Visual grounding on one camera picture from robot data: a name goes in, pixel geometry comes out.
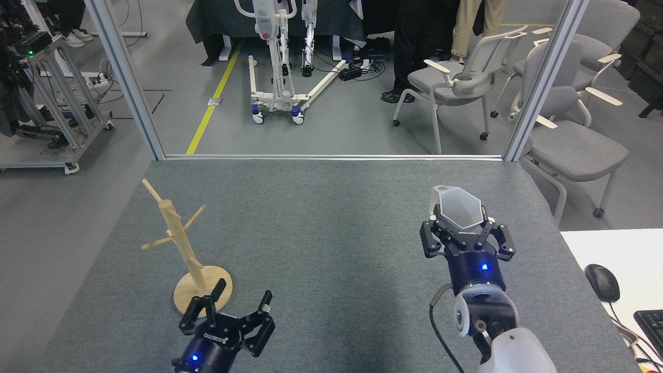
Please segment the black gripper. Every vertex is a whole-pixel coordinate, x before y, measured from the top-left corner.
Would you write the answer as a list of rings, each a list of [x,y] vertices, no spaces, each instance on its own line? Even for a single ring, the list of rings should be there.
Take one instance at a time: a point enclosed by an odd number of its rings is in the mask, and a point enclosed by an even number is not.
[[[185,348],[180,358],[172,361],[175,372],[229,372],[238,352],[246,349],[252,357],[258,358],[275,330],[275,322],[270,315],[269,304],[272,291],[265,291],[258,309],[234,320],[216,321],[215,303],[226,287],[220,278],[211,294],[192,297],[179,329],[184,335],[192,335],[199,314],[206,311],[207,321],[196,329],[194,338]]]
[[[459,231],[454,222],[441,213],[441,205],[435,205],[433,217],[422,222],[420,235],[422,248],[427,258],[442,255],[446,257],[452,288],[457,296],[465,288],[474,285],[494,285],[506,290],[506,285],[498,264],[498,259],[509,261],[516,253],[511,233],[506,225],[489,217],[485,207],[481,207],[483,222],[479,234],[479,249],[459,251]],[[499,248],[487,243],[488,236],[494,236]]]

